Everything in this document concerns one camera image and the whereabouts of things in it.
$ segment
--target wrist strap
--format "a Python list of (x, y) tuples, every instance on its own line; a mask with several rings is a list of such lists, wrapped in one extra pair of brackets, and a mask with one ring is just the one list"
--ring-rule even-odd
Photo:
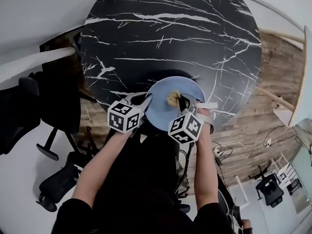
[(210, 134), (213, 134), (215, 132), (215, 127), (214, 127), (214, 120), (206, 115), (202, 114), (197, 114), (197, 118), (203, 120), (204, 122), (210, 124)]

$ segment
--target black chair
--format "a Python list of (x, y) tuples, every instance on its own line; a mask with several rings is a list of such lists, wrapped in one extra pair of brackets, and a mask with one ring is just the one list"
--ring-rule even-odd
[(37, 72), (33, 78), (38, 81), (39, 109), (43, 122), (54, 127), (44, 146), (37, 144), (40, 152), (53, 160), (59, 156), (52, 152), (51, 146), (58, 130), (65, 132), (68, 140), (77, 149), (71, 134), (79, 131), (80, 98), (96, 103), (97, 101), (79, 91), (77, 80), (53, 73)]
[(36, 202), (47, 211), (55, 212), (56, 204), (76, 185), (78, 175), (87, 163), (86, 155), (70, 152), (65, 166), (40, 184), (41, 194)]
[(264, 176), (265, 171), (267, 171), (268, 167), (266, 167), (265, 170), (262, 171), (261, 167), (259, 166), (260, 173), (254, 177), (256, 177), (256, 179), (262, 177), (262, 181), (257, 184), (255, 188), (258, 193), (258, 200), (262, 199), (259, 193), (259, 191), (261, 191), (264, 195), (266, 205), (270, 205), (272, 208), (274, 208), (283, 201), (284, 191), (278, 186), (278, 184), (280, 184), (281, 182), (277, 178), (276, 174), (271, 174), (267, 177)]
[(20, 78), (19, 85), (0, 91), (0, 155), (8, 154), (15, 144), (40, 124), (38, 84)]

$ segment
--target blue plate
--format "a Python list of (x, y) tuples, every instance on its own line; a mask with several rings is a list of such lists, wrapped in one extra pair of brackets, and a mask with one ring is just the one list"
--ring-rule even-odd
[(205, 102), (204, 92), (191, 79), (171, 76), (156, 82), (147, 92), (147, 95), (153, 95), (153, 99), (146, 111), (146, 117), (155, 127), (166, 132), (169, 122), (178, 117), (178, 109), (170, 106), (167, 102), (167, 97), (173, 90), (179, 90), (181, 94), (189, 94)]

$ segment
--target round table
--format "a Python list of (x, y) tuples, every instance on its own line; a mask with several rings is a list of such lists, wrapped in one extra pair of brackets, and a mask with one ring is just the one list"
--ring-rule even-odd
[(86, 83), (106, 110), (168, 76), (196, 81), (219, 128), (258, 80), (261, 41), (243, 0), (97, 0), (81, 34)]

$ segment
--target desk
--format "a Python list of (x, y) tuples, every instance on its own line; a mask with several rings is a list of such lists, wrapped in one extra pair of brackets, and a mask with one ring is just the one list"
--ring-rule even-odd
[(97, 0), (81, 36), (86, 83), (105, 110), (185, 76), (218, 102), (218, 128), (247, 102), (260, 72), (258, 27), (243, 0)]

